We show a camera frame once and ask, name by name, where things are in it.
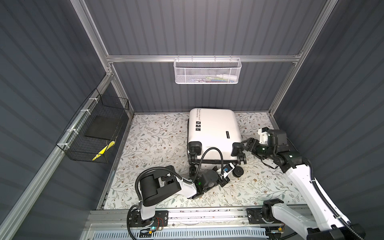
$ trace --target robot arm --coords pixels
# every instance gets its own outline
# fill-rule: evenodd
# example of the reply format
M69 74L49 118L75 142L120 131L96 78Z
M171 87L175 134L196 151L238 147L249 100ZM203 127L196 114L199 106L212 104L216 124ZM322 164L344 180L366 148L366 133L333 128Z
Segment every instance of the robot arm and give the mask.
M228 175L234 168L232 163L225 165L222 175L221 169L215 167L193 182L172 173L175 172L173 166L142 175L139 179L142 194L142 200L139 203L141 219L151 222L155 216L156 205L174 194L195 199L219 184L223 187L229 182Z
M286 133L265 127L259 129L258 134L260 140L250 138L244 141L247 143L245 150L261 161L272 159L280 167L302 194L316 222L291 210L279 199L264 202L263 217L268 221L277 219L286 223L304 239L363 239L364 230L358 224L351 225L316 181L310 161L297 149L290 149Z

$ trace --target black wire basket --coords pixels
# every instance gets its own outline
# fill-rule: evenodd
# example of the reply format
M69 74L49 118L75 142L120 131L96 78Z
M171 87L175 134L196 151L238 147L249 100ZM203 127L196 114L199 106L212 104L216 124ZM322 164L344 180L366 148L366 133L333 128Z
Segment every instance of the black wire basket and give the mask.
M99 94L87 110L80 110L84 111L81 119L72 129L69 129L77 114L72 117L56 145L71 160L100 163L114 161L129 121L128 110L128 99ZM112 121L112 125L108 126L111 138L100 139L89 136L88 129L94 128L94 122L98 119ZM68 131L67 141L60 142Z

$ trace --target floral floor mat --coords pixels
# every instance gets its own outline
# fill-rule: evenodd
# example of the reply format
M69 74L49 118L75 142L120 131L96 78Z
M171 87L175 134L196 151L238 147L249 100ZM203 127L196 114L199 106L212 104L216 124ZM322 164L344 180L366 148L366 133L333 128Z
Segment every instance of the floral floor mat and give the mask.
M137 204L134 183L149 167L173 165L180 175L188 177L188 117L189 114L135 115L104 209L128 209ZM272 129L267 113L236 113L236 118L243 140L258 138L259 128ZM157 208L262 205L272 198L280 198L286 204L306 204L279 168L268 168L249 152L246 156L247 164L241 165L244 174L240 178L230 174L231 181L223 188L216 186L195 200L173 195Z

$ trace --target gray corrugated wall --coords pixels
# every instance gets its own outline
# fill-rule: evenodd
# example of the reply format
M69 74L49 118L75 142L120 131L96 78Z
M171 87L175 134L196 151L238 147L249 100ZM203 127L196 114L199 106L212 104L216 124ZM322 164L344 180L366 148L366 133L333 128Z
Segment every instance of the gray corrugated wall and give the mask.
M110 55L293 55L324 2L86 0ZM115 66L136 112L252 111L269 109L289 63L243 63L239 83L226 86L178 85L168 63Z
M275 114L366 239L384 227L383 12L383 1L339 1Z
M115 63L136 112L268 110L292 63L243 63L238 84L176 84L173 63Z
M86 0L110 55L292 55L324 0Z
M0 39L2 222L105 72L69 0L0 1ZM109 168L63 159L15 239L77 238Z

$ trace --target wire mesh basket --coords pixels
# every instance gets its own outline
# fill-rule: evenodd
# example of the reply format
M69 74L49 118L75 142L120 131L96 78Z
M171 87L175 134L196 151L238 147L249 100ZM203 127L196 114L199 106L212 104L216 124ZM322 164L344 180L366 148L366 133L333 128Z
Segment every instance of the wire mesh basket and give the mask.
M70 135L66 142L59 140L56 144L71 160L101 163L114 161L129 121L128 110L128 99L99 94L88 109L80 110L83 113L78 124L68 129L77 114L73 116L59 138L62 139L62 136L69 131ZM108 134L112 135L111 138L100 139L89 136L88 129L100 118L112 121L113 124L112 126L109 124L110 131L108 131Z
M174 60L177 84L236 84L240 76L240 59L229 61Z

